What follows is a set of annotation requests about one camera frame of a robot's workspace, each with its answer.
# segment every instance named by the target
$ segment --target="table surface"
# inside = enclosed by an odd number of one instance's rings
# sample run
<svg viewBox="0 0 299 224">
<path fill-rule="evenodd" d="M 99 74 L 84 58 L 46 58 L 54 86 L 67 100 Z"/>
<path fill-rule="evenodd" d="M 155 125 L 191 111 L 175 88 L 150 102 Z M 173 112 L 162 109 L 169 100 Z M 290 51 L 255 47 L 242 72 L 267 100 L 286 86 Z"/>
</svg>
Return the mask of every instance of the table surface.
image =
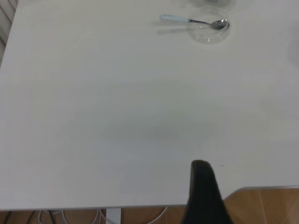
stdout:
<svg viewBox="0 0 299 224">
<path fill-rule="evenodd" d="M 231 0 L 229 36 L 160 14 L 188 0 L 20 0 L 0 70 L 0 209 L 185 204 L 299 185 L 299 4 Z"/>
</svg>

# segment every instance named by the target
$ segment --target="glass bowl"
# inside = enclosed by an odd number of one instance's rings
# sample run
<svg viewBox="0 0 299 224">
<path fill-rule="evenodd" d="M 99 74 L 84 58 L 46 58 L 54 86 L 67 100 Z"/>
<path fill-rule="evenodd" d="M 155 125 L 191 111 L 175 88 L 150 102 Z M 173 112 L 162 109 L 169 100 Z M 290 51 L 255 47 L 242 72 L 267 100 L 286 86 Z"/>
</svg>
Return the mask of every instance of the glass bowl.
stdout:
<svg viewBox="0 0 299 224">
<path fill-rule="evenodd" d="M 227 20 L 228 17 L 217 7 L 205 6 L 196 10 L 190 19 L 212 23 L 218 20 Z M 195 41 L 214 44 L 219 43 L 227 36 L 230 26 L 228 21 L 223 29 L 217 30 L 206 24 L 189 22 L 187 30 L 190 37 Z"/>
</svg>

